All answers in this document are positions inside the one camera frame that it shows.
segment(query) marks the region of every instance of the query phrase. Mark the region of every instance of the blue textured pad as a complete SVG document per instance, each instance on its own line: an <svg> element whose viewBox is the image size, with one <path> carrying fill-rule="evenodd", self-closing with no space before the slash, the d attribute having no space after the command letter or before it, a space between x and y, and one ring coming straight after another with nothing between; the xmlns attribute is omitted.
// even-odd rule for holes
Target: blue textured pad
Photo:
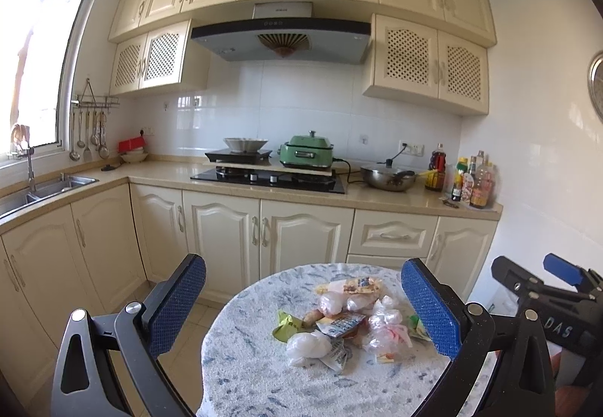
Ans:
<svg viewBox="0 0 603 417"><path fill-rule="evenodd" d="M402 289L423 322L437 351L454 359L461 350L461 327L436 287L421 272L417 265L420 262L419 259L410 259L403 264Z"/></svg>
<svg viewBox="0 0 603 417"><path fill-rule="evenodd" d="M205 285L205 261L196 257L186 268L152 320L149 321L150 335L148 350L155 359L167 353L174 344L186 317Z"/></svg>
<svg viewBox="0 0 603 417"><path fill-rule="evenodd" d="M578 266L574 266L555 254L547 254L542 265L548 272L565 281L570 286L579 286L583 280Z"/></svg>

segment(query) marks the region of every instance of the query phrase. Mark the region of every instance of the blue gripper pad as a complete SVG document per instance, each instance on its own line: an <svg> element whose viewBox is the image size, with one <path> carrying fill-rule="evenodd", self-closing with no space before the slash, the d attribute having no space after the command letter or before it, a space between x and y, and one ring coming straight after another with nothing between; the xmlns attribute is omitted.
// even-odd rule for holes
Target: blue gripper pad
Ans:
<svg viewBox="0 0 603 417"><path fill-rule="evenodd" d="M420 259L402 266L402 289L440 354L454 359L467 335L464 304L448 286L440 284Z"/></svg>
<svg viewBox="0 0 603 417"><path fill-rule="evenodd" d="M182 325L184 325L189 312L205 285L206 268L205 261L201 257L195 255L189 261L188 265L184 267L183 271L179 273L178 271L183 267L182 264L180 264L170 279L165 282L166 285L170 283L173 285L148 321L148 351L155 359L160 354L167 353L172 348ZM174 279L174 275L176 274L179 274L179 276ZM161 296L161 288L158 284L153 291L158 289L158 295Z"/></svg>
<svg viewBox="0 0 603 417"><path fill-rule="evenodd" d="M565 281L570 286L578 287L583 281L581 269L555 254L547 254L542 262L545 270Z"/></svg>

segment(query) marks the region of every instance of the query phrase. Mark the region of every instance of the patterned tablecloth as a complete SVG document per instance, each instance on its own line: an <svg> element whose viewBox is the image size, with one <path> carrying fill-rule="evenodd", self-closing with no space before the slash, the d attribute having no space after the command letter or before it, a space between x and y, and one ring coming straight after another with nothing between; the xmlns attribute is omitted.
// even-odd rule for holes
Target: patterned tablecloth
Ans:
<svg viewBox="0 0 603 417"><path fill-rule="evenodd" d="M317 284L371 275L384 280L412 308L399 272L362 264L311 264L279 272L234 297L203 340L203 417L314 417L412 415L444 371L449 359L433 344L412 339L401 364L379 365L364 350L346 343L351 354L340 376L316 360L290 368L286 345L272 337L277 310L297 317L316 307ZM494 366L489 354L461 416L473 415Z"/></svg>

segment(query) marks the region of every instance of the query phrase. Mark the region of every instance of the trash pile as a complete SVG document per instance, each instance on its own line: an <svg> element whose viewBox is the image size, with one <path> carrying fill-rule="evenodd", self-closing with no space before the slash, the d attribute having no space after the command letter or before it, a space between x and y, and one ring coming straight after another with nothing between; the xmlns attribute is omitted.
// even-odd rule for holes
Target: trash pile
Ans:
<svg viewBox="0 0 603 417"><path fill-rule="evenodd" d="M340 374L347 361L344 341L375 356L379 364L400 360L410 337L431 341L420 319L403 324L399 302L385 293L383 282L370 276L318 285L318 308L299 319L279 310L273 336L286 342L288 365L306 367L313 359Z"/></svg>

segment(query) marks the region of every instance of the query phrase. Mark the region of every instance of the drawer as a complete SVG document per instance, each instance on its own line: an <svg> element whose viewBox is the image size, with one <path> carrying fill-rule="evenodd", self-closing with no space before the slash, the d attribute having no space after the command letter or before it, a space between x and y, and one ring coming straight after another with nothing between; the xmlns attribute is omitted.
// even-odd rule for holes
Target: drawer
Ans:
<svg viewBox="0 0 603 417"><path fill-rule="evenodd" d="M349 254L426 258L437 223L437 216L357 209Z"/></svg>
<svg viewBox="0 0 603 417"><path fill-rule="evenodd" d="M369 266L387 267L399 270L411 257L383 257L382 255L348 254L347 264L368 264Z"/></svg>

